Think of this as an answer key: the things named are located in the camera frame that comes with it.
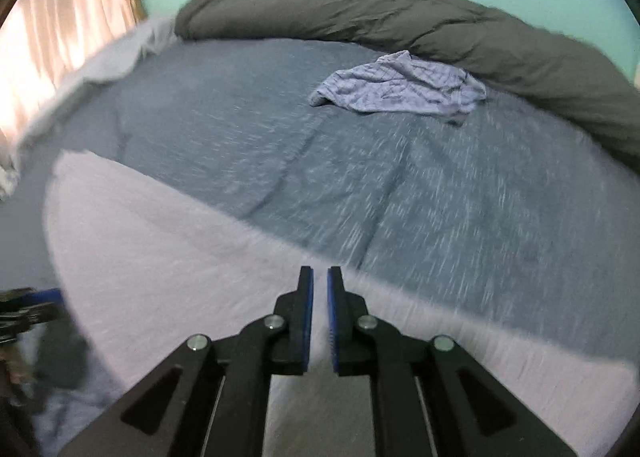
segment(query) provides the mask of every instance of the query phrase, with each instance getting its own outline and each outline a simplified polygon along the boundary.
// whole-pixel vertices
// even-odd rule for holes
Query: metal screw
[[[204,334],[194,334],[187,340],[187,347],[192,351],[201,351],[207,345],[209,345],[209,340]]]
[[[453,347],[455,347],[456,344],[448,336],[436,336],[433,341],[433,346],[440,352],[449,352],[450,350],[453,350]]]
[[[367,331],[369,331],[371,329],[375,329],[377,326],[378,318],[376,318],[375,316],[366,314],[358,318],[358,327],[360,327],[361,329],[366,329]]]
[[[279,314],[270,314],[264,319],[264,324],[269,330],[280,329],[285,323],[285,319]]]

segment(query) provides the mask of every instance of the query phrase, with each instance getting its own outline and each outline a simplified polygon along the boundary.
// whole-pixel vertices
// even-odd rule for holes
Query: crumpled cloth
[[[312,106],[333,103],[354,112],[452,117],[469,114],[485,99],[484,84],[463,69],[400,51],[374,63],[335,71],[308,101]]]

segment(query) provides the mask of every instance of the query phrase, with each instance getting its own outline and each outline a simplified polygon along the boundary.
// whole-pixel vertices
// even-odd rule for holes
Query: sheer curtain
[[[67,73],[142,17],[140,0],[18,0],[0,28],[0,157]]]

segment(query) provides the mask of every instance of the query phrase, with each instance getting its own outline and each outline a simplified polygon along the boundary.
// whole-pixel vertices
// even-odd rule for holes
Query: gray bed sheet
[[[57,285],[44,192],[63,150],[90,150],[417,300],[640,363],[638,177],[584,132],[494,90],[461,128],[308,106],[333,71],[379,55],[355,44],[212,40],[146,59],[32,152],[0,208],[0,231],[12,232],[0,235],[3,285]],[[39,366],[48,455],[119,392],[78,343],[75,381],[55,378],[60,354]]]

